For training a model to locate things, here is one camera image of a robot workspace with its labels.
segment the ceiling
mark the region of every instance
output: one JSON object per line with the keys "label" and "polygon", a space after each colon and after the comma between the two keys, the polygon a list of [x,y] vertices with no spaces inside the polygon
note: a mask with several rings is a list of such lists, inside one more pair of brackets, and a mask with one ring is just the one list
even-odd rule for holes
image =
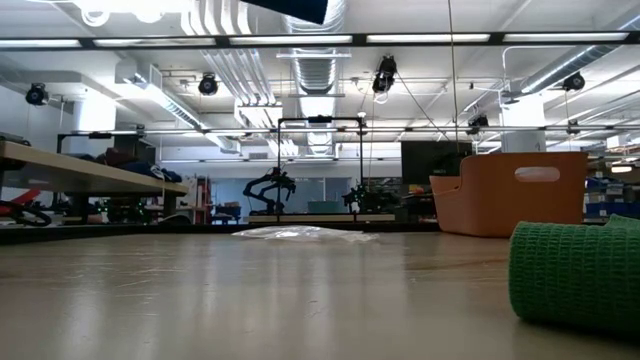
{"label": "ceiling", "polygon": [[[613,30],[615,20],[623,14],[640,14],[637,0],[451,0],[454,31],[536,31],[536,30]],[[250,23],[255,33],[283,33],[280,15],[258,7],[250,7]],[[348,0],[345,32],[427,32],[450,30],[449,3],[446,0]],[[3,0],[0,2],[0,36],[152,36],[184,35],[178,15],[166,15],[154,24],[139,22],[133,15],[113,15],[100,28],[85,26],[79,10],[73,4],[43,4],[27,0]],[[503,77],[509,80],[524,79],[544,68],[570,48],[511,49],[506,55],[506,67],[502,65],[502,48],[458,47],[451,48],[354,48],[345,49],[351,58],[341,60],[339,77],[345,97],[337,100],[337,115],[354,116],[365,111],[369,123],[374,126],[427,126],[422,109],[438,126],[450,124],[469,104],[483,94],[476,88],[490,88]],[[290,60],[277,59],[276,55],[288,49],[259,50],[265,73],[276,96],[291,108],[285,112],[296,115],[296,101],[288,98],[295,91],[292,87]],[[390,91],[389,101],[374,104],[370,79],[380,58],[393,54],[399,75]],[[123,122],[144,122],[147,128],[175,126],[170,114],[149,101],[127,98],[114,84],[115,65],[122,58],[133,56],[155,64],[165,75],[165,89],[172,91],[199,113],[229,114],[233,112],[235,99],[222,89],[214,97],[198,94],[197,83],[203,72],[210,71],[199,51],[135,51],[109,52],[58,52],[58,53],[4,53],[0,55],[0,67],[6,71],[75,71],[104,87],[105,92],[116,94],[123,107],[136,116],[127,116]],[[626,46],[582,70],[587,80],[585,90],[606,81],[619,73],[638,65],[640,46]],[[452,69],[456,69],[457,81],[451,81]],[[569,93],[571,100],[564,105],[564,92],[547,91],[545,109],[548,123],[566,123],[571,116],[601,106],[618,97],[640,89],[640,73],[612,82],[584,94]],[[420,107],[410,96],[413,94]],[[492,123],[498,123],[498,106],[488,109]],[[471,114],[460,114],[462,121]],[[631,103],[617,111],[609,112],[595,123],[615,123],[619,120],[640,118],[640,103]],[[212,127],[237,126],[229,117],[210,117]],[[375,141],[395,141],[399,134],[378,134]],[[584,139],[603,139],[610,133],[597,133]],[[405,135],[408,138],[419,135]],[[566,138],[566,134],[549,134],[552,138]],[[349,135],[337,137],[337,141],[351,141]],[[202,146],[202,139],[168,139],[175,146]]]}

